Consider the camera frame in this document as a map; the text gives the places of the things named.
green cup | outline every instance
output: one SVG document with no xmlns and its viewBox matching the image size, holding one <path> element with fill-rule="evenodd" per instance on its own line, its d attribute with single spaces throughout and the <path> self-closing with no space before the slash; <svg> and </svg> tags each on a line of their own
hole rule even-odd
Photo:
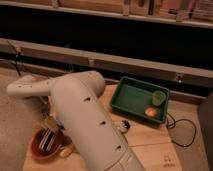
<svg viewBox="0 0 213 171">
<path fill-rule="evenodd" d="M 155 106 L 160 106 L 166 100 L 166 94 L 160 90 L 154 91 L 152 93 L 152 104 Z"/>
</svg>

floor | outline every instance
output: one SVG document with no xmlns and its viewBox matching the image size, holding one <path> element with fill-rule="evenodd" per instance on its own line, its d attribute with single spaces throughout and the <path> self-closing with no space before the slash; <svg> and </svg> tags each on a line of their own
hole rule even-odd
<svg viewBox="0 0 213 171">
<path fill-rule="evenodd" d="M 21 101 L 6 94 L 6 86 L 18 79 L 14 70 L 1 68 L 0 63 L 0 170 L 21 171 L 28 141 L 31 136 L 31 115 Z M 183 171 L 209 171 L 203 139 L 196 113 L 197 106 L 177 101 L 169 102 L 168 112 L 176 119 L 188 118 L 196 123 L 198 133 L 195 142 L 188 148 L 174 145 L 182 164 Z M 188 143 L 193 135 L 192 126 L 186 122 L 177 125 L 170 131 L 171 138 Z"/>
</svg>

orange object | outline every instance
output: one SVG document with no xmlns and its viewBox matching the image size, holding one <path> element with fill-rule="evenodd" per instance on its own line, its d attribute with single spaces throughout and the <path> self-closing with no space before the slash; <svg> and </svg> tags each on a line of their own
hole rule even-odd
<svg viewBox="0 0 213 171">
<path fill-rule="evenodd" d="M 156 117 L 158 112 L 157 110 L 154 108 L 154 107 L 148 107 L 146 110 L 145 110 L 145 114 L 149 117 Z"/>
</svg>

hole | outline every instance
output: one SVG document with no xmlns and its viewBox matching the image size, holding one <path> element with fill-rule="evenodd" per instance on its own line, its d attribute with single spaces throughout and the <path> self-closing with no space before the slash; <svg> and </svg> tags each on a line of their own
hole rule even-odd
<svg viewBox="0 0 213 171">
<path fill-rule="evenodd" d="M 115 151 L 120 151 L 121 150 L 121 145 L 117 146 L 117 148 L 115 149 Z"/>
<path fill-rule="evenodd" d="M 90 100 L 91 100 L 91 98 L 90 98 L 90 97 L 87 97 L 86 99 L 84 99 L 84 102 L 90 101 Z"/>
<path fill-rule="evenodd" d="M 100 126 L 106 125 L 106 121 L 102 121 L 99 125 L 100 125 Z"/>
</svg>

wooden surface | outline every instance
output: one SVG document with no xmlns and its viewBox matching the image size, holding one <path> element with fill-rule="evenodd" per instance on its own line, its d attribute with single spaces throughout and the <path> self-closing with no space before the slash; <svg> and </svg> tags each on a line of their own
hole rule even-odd
<svg viewBox="0 0 213 171">
<path fill-rule="evenodd" d="M 52 5 L 51 0 L 2 0 L 37 5 Z M 59 0 L 60 7 L 122 13 L 123 0 Z"/>
<path fill-rule="evenodd" d="M 114 121 L 124 118 L 115 115 L 110 107 L 109 100 L 116 86 L 107 86 L 101 102 L 110 113 Z M 179 159 L 171 143 L 171 139 L 165 125 L 153 127 L 144 123 L 129 120 L 131 129 L 126 134 L 129 145 L 144 165 L 146 171 L 181 171 Z M 23 171 L 88 171 L 86 165 L 78 153 L 71 154 L 68 158 L 57 157 L 48 163 L 38 163 L 32 158 L 28 148 Z"/>
</svg>

